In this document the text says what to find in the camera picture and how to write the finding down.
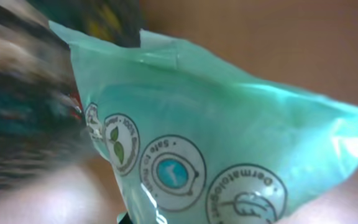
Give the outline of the teal wet wipes pack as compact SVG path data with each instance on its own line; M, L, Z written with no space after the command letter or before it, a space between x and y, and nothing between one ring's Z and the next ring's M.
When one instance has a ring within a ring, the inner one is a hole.
M133 223L275 223L358 168L358 106L254 77L187 40L124 48L55 22Z

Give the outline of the green Nescafe coffee bag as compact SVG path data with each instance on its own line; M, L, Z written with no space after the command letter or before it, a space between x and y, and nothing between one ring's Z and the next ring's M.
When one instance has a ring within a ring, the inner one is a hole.
M49 22L137 47L143 18L139 1L0 1L0 191L82 153L70 50Z

